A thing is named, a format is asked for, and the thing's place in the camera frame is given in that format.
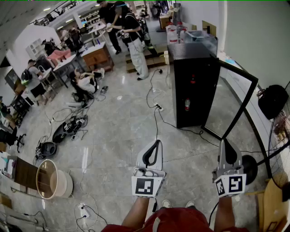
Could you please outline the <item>person's red shirt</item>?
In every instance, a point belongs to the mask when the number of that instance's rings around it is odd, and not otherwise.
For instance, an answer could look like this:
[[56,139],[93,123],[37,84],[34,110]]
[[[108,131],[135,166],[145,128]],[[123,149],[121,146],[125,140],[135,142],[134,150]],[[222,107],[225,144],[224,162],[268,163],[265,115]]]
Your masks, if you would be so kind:
[[214,232],[195,208],[164,208],[156,211],[142,228],[109,224],[101,232]]

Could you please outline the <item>wooden pallet platform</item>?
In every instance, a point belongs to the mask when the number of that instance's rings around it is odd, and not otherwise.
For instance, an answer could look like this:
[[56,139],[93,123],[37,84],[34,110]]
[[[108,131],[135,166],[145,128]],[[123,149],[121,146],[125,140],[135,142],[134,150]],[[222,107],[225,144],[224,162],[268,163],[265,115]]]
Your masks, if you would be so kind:
[[[157,56],[154,56],[147,48],[144,49],[144,55],[146,59],[146,63],[148,68],[156,68],[160,66],[164,66],[165,58],[164,58],[164,51],[167,50],[167,46],[165,45],[154,45],[154,48],[157,52]],[[135,66],[131,61],[131,57],[129,54],[125,56],[126,58],[126,71],[127,73],[136,72]]]

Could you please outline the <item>pink cloth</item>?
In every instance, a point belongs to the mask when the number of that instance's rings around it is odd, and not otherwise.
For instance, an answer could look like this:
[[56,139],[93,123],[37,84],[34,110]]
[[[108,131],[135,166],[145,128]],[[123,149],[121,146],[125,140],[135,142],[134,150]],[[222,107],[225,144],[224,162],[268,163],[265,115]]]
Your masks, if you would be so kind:
[[71,56],[71,50],[67,49],[65,51],[62,50],[54,50],[47,58],[51,60],[55,65],[58,64],[58,60],[61,61],[63,58],[69,58]]

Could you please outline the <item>black bag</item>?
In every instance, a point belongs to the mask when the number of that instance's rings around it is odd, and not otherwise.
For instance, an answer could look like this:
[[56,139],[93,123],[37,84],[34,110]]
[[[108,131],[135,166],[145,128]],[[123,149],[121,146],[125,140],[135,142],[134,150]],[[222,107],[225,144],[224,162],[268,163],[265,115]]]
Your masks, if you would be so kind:
[[289,95],[280,85],[271,85],[257,93],[258,106],[268,120],[276,118],[286,104]]

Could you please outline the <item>person's left forearm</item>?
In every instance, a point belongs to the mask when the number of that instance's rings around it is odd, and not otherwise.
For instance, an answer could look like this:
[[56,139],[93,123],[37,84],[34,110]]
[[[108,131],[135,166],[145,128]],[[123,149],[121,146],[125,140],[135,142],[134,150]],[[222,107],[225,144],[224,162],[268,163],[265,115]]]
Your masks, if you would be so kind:
[[138,197],[123,220],[122,226],[130,227],[135,230],[141,229],[145,223],[149,201],[149,198]]

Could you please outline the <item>black floor fan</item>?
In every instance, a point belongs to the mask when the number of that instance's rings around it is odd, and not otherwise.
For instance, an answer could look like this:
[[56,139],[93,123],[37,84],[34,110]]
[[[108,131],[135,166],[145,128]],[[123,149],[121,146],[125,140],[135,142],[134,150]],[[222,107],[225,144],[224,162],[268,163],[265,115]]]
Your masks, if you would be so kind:
[[282,201],[290,200],[290,113],[282,110],[273,119],[266,158],[259,162],[250,155],[244,155],[242,158],[246,184],[255,180],[259,166],[268,164],[271,179],[282,190]]

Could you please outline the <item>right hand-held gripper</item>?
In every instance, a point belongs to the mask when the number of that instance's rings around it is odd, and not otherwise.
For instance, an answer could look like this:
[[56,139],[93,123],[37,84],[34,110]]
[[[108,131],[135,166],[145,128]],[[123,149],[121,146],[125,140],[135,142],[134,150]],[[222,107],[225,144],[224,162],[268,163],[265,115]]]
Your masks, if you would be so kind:
[[212,172],[218,197],[231,197],[245,192],[247,175],[242,165],[242,153],[228,139],[220,141],[218,167]]

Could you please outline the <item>white top metal table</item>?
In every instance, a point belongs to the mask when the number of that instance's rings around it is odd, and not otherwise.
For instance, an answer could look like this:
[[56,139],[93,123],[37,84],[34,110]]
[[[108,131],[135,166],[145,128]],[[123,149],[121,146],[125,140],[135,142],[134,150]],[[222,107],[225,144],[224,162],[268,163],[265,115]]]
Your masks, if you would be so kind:
[[60,62],[54,69],[52,69],[52,74],[54,75],[54,77],[61,83],[61,85],[65,86],[66,88],[68,88],[66,82],[62,79],[61,75],[57,74],[56,72],[59,70],[62,70],[64,68],[67,68],[69,66],[72,66],[73,68],[75,68],[74,63],[78,64],[78,67],[84,71],[80,60],[79,60],[79,56],[77,56],[76,54],[68,57],[67,59],[65,59],[64,61]]

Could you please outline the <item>clear water jug red label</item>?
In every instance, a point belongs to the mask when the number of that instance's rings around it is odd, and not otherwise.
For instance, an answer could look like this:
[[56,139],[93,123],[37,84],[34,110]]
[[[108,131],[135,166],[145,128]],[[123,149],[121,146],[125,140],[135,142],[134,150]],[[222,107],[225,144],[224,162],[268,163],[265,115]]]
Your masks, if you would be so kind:
[[182,22],[178,22],[177,23],[177,35],[178,35],[178,39],[179,39],[180,44],[184,43],[186,31],[187,31],[187,27],[183,26]]
[[169,23],[166,27],[167,33],[167,44],[177,44],[178,43],[178,35],[176,31],[176,26],[173,23]]

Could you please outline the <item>white shelf unit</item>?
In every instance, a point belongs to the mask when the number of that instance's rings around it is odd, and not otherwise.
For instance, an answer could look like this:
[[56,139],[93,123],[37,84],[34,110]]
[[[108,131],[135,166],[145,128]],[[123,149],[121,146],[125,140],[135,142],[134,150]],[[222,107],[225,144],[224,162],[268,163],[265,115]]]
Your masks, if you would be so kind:
[[38,59],[44,53],[44,46],[42,40],[37,39],[26,47],[26,52],[32,60]]

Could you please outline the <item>person's right forearm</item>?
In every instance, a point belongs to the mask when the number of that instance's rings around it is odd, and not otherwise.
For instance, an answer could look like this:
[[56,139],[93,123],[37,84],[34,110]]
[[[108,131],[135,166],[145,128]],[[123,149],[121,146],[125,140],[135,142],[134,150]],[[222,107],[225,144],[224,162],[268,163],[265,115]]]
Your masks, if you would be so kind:
[[218,201],[214,232],[237,232],[231,197],[222,197]]

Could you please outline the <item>brown wooden cabinet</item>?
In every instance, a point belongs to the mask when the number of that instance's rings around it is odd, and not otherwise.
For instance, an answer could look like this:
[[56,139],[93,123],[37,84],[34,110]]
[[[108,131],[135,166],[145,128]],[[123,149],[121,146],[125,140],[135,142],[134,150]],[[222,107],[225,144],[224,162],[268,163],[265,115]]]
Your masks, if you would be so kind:
[[20,158],[16,160],[14,182],[27,188],[37,190],[36,174],[38,168]]

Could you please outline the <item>fridge glass door black frame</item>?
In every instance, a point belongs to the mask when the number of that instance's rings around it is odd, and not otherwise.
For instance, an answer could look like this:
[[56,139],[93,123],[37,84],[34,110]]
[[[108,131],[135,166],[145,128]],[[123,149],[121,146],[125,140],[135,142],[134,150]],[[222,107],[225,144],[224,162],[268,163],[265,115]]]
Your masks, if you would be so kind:
[[242,116],[257,86],[258,79],[239,67],[211,58],[215,70],[210,107],[202,123],[203,131],[218,140],[229,136]]

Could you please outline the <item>black mini fridge cabinet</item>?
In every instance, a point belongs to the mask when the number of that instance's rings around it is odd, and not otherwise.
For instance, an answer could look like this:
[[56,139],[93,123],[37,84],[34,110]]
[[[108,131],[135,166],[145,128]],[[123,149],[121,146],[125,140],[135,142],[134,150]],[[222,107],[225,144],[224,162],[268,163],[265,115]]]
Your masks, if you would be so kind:
[[[214,89],[216,68],[211,70],[211,58],[216,56],[201,43],[169,44],[168,52],[176,127],[201,126],[210,107],[209,92]],[[190,83],[192,74],[195,84]],[[186,98],[189,111],[185,111]]]

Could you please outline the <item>tan wooden board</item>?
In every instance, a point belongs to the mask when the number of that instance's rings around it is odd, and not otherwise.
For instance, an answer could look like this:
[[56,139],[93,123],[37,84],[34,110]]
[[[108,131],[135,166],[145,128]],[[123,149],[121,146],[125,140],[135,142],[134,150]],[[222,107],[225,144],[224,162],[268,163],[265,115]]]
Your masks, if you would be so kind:
[[212,36],[217,36],[217,27],[207,21],[202,21],[203,31],[206,31],[207,34],[211,34]]

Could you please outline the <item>brown wooden desk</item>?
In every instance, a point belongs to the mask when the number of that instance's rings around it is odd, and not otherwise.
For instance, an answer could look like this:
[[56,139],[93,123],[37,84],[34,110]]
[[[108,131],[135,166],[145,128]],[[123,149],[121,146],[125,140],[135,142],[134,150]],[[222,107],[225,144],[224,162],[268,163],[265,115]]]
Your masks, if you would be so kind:
[[106,46],[106,42],[90,47],[81,54],[84,62],[91,71],[103,68],[105,71],[112,71],[114,62]]

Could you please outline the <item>cardboard box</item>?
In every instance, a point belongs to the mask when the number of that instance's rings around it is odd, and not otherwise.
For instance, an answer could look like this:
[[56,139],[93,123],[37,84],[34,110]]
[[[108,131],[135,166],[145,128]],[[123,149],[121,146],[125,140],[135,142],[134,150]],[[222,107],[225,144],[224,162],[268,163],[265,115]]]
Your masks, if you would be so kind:
[[168,15],[160,15],[159,16],[159,24],[160,24],[160,28],[161,29],[165,29],[166,26],[169,25],[169,23],[172,20],[172,16],[168,16]]

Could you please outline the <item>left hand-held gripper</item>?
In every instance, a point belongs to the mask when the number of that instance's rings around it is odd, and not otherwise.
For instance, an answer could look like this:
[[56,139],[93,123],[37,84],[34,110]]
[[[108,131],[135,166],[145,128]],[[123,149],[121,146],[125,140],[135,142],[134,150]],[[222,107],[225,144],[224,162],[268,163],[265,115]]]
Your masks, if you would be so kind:
[[163,144],[155,140],[137,155],[137,167],[131,177],[132,195],[156,198],[166,177],[163,169]]

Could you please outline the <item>black office chair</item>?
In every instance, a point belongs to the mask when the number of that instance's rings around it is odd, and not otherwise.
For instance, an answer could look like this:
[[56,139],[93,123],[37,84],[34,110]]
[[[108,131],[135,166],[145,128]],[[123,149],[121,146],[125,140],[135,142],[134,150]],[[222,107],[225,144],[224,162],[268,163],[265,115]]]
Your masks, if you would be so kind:
[[24,137],[26,134],[17,135],[18,128],[15,127],[12,133],[0,129],[0,142],[8,144],[10,147],[13,145],[17,146],[17,152],[19,153],[19,147],[24,146]]

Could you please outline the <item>black round device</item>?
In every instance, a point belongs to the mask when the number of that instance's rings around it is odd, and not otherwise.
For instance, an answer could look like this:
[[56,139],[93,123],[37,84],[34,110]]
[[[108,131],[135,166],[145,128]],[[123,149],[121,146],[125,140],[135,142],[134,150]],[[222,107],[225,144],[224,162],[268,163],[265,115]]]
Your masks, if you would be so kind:
[[56,153],[57,147],[53,142],[44,142],[40,145],[40,154],[42,156],[51,156]]

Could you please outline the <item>black oblong case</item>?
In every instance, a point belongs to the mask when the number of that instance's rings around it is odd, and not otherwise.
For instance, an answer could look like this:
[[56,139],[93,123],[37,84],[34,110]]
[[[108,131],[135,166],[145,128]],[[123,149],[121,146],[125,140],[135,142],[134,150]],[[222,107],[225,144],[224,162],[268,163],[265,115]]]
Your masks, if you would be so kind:
[[65,137],[71,136],[74,140],[79,131],[83,132],[81,140],[88,132],[88,130],[83,130],[83,127],[86,127],[88,123],[88,116],[84,115],[81,117],[73,116],[70,119],[64,121],[54,132],[52,142],[60,143],[64,140]]

